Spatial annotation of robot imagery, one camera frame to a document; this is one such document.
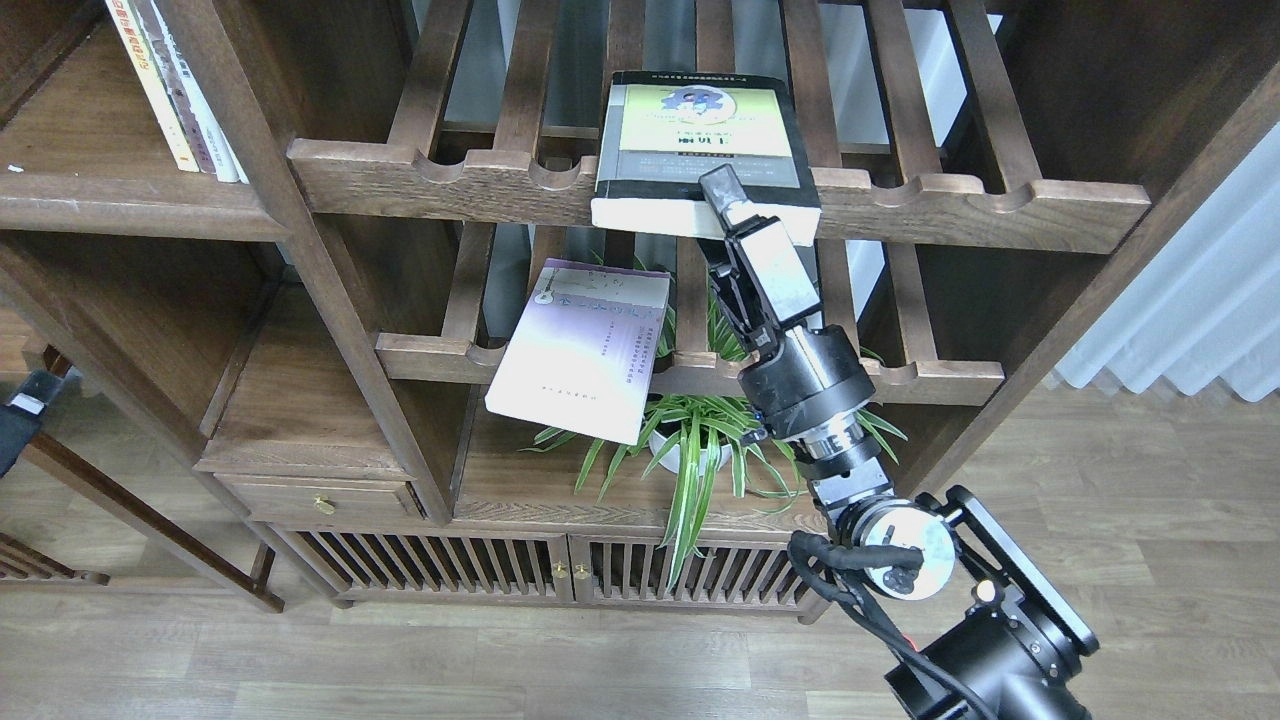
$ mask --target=white curtain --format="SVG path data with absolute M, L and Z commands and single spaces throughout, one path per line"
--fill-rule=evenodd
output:
M 1164 377 L 1185 395 L 1221 378 L 1251 402 L 1280 388 L 1280 127 L 1169 241 L 1057 373 L 1103 369 L 1133 392 Z

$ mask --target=book spine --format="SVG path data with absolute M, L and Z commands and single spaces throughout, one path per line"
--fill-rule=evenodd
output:
M 133 10 L 138 15 L 138 26 L 147 38 L 147 46 L 151 49 L 151 56 L 155 59 L 156 68 L 160 69 L 160 79 L 164 81 L 169 102 L 173 105 L 174 111 L 178 113 L 178 124 L 182 126 L 182 133 L 196 156 L 196 164 L 200 165 L 200 172 L 212 174 L 216 172 L 214 159 L 209 154 L 200 122 L 191 109 L 191 100 L 183 88 L 182 78 L 178 77 L 173 51 L 165 45 L 164 33 L 160 31 L 159 10 L 154 0 L 134 0 Z
M 182 133 L 178 113 L 169 104 L 169 96 L 160 81 L 160 70 L 156 68 L 146 38 L 138 28 L 138 17 L 133 12 L 132 3 L 129 0 L 106 0 L 106 8 L 115 23 L 116 32 L 120 33 L 129 59 L 133 61 L 133 69 L 142 83 L 142 91 L 147 95 L 147 102 L 151 104 L 151 111 L 160 124 L 160 131 L 164 133 L 165 142 L 169 143 L 169 151 L 178 164 L 178 169 L 198 173 L 200 165 L 196 163 L 187 137 Z
M 205 99 L 204 91 L 200 90 L 200 83 L 196 82 L 196 76 L 191 72 L 191 65 L 187 64 L 182 50 L 174 42 L 173 33 L 169 31 L 169 23 L 165 22 L 159 9 L 155 12 L 155 19 L 160 28 L 161 41 L 173 58 L 174 70 L 178 74 L 179 82 L 182 82 L 182 88 L 187 96 L 187 101 L 191 104 L 192 114 L 196 117 L 205 147 L 209 150 L 209 155 L 214 163 L 214 174 L 221 182 L 239 181 L 241 177 L 237 173 L 236 161 L 232 159 L 227 136 L 223 135 L 223 128 L 218 124 L 214 110 L 209 106 L 209 100 Z

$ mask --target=potted plant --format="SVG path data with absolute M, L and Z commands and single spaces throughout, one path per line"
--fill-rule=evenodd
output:
M 737 342 L 728 320 L 722 315 L 719 304 L 714 297 L 708 302 L 708 345 L 726 360 L 742 360 L 746 351 Z M 672 338 L 675 337 L 675 311 L 668 307 L 662 336 L 658 341 L 658 356 L 662 357 L 672 351 Z M 884 433 L 893 434 L 902 439 L 906 436 L 888 421 L 877 415 L 859 410 L 859 424 L 881 443 L 891 459 L 897 461 L 897 456 L 888 446 Z M 672 552 L 671 570 L 667 575 L 668 591 L 675 585 L 685 561 L 690 555 L 699 552 L 696 547 L 698 536 L 701 532 L 703 521 L 710 509 L 712 493 L 716 487 L 718 470 L 728 464 L 731 466 L 732 491 L 735 497 L 744 497 L 748 492 L 769 498 L 786 501 L 774 512 L 781 512 L 791 506 L 800 495 L 794 489 L 787 478 L 799 478 L 795 468 L 795 454 L 791 447 L 777 439 L 772 439 L 778 452 L 791 465 L 783 473 L 765 456 L 759 446 L 746 445 L 740 441 L 744 434 L 755 428 L 759 421 L 754 410 L 745 400 L 739 397 L 699 396 L 699 395 L 663 395 L 653 396 L 645 406 L 644 419 L 640 429 L 640 438 L 635 445 L 618 445 L 604 471 L 600 482 L 596 502 L 604 500 L 604 495 L 612 486 L 618 466 L 628 457 L 640 455 L 649 448 L 653 457 L 645 466 L 641 477 L 648 477 L 655 468 L 663 465 L 676 474 L 676 487 L 671 498 L 671 511 L 667 515 L 667 530 L 660 546 Z M 531 452 L 549 452 L 577 437 L 577 433 L 561 428 L 545 428 L 536 437 L 531 447 L 525 448 Z M 586 450 L 582 459 L 582 468 L 573 484 L 573 492 L 581 492 L 586 479 L 595 466 L 605 441 L 595 438 Z M 750 474 L 748 460 L 754 457 L 753 465 L 764 469 L 772 486 L 764 489 L 758 487 Z

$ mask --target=wooden drawer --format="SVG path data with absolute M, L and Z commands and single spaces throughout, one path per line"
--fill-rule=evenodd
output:
M 403 480 L 215 477 L 248 506 L 253 520 L 335 525 L 422 516 L 413 489 Z

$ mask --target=wooden bookshelf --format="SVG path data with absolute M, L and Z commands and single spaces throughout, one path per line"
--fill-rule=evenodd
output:
M 252 184 L 174 169 L 123 50 L 102 28 L 69 32 L 83 15 L 24 4 L 12 17 L 49 40 L 0 59 L 0 167 L 26 170 L 0 169 L 0 291 L 315 587 L 338 602 L 820 610 L 773 573 L 806 510 L 765 520 L 726 498 L 714 560 L 667 596 L 652 582 L 662 480 L 626 477 L 600 505 L 572 496 L 576 452 L 518 454 L 525 427 L 476 406 L 500 357 L 481 322 L 495 225 L 535 224 L 547 258 L 589 219 L 595 132 L 543 122 L 558 3 L 521 5 L 492 127 L 444 120 L 466 0 L 434 0 L 421 38 L 398 0 L 157 4 Z M 824 202 L 823 300 L 884 356 L 869 372 L 911 437 L 890 468 L 900 492 L 934 489 L 1280 119 L 1280 9 L 838 3 L 868 20 L 890 113 L 888 147 L 850 147 L 820 4 L 780 0 L 778 17 Z M 942 13 L 959 47 L 970 102 L 942 147 L 904 6 Z M 663 22 L 643 0 L 608 8 L 603 77 L 640 64 L 637 28 Z M 735 69 L 733 4 L 695 8 L 698 67 Z M 984 12 L 1014 17 L 992 36 Z M 1160 27 L 1128 32 L 1149 18 Z M 846 236 L 888 247 L 860 318 Z M 259 333 L 271 242 L 302 284 Z M 609 233 L 605 259 L 628 261 L 632 242 Z M 707 352 L 700 258 L 687 241 L 677 258 L 677 351 L 654 387 L 735 392 L 737 368 Z M 280 510 L 294 491 L 298 515 Z

